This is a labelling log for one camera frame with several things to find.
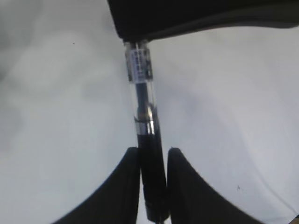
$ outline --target black pen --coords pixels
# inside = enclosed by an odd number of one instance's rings
[[[169,210],[150,51],[146,41],[125,46],[147,217],[162,224]]]

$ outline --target white surface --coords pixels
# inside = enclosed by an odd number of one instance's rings
[[[180,147],[271,224],[299,213],[298,39],[298,28],[223,28],[150,44],[165,161]],[[51,223],[136,145],[106,1],[1,0],[0,76],[0,223]]]

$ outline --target label sticker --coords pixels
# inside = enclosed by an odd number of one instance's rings
[[[146,61],[143,49],[135,49],[130,51],[132,81],[134,83],[146,82]]]

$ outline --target transparent pen barrel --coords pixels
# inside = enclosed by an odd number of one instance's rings
[[[137,122],[154,121],[157,116],[156,97],[146,42],[126,43],[128,79]]]

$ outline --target barcode label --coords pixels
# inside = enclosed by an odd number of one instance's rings
[[[135,49],[130,52],[131,66],[132,66],[132,81],[134,83],[145,83],[146,69],[144,67],[144,50]]]

